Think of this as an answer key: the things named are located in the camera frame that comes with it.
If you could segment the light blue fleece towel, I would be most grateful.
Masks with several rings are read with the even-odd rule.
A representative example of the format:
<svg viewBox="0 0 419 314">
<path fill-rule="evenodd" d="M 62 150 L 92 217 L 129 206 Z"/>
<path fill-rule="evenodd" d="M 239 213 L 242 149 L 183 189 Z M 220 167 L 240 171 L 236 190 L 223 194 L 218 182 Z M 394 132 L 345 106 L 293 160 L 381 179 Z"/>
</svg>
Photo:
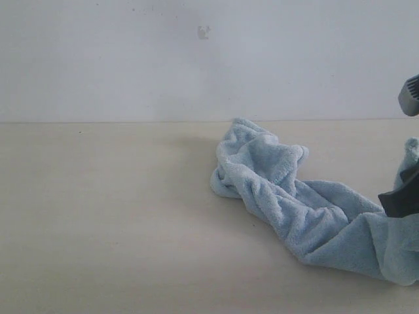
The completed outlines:
<svg viewBox="0 0 419 314">
<path fill-rule="evenodd" d="M 391 218 L 345 184 L 299 180 L 308 149 L 246 119 L 232 122 L 216 156 L 212 190 L 242 200 L 303 264 L 418 282 L 418 215 Z"/>
</svg>

